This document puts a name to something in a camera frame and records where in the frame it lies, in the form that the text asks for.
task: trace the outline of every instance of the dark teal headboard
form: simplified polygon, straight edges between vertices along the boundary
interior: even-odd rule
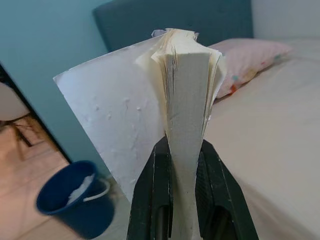
[[[253,37],[250,0],[113,0],[93,14],[110,52],[149,39],[154,29],[193,30],[205,46]]]

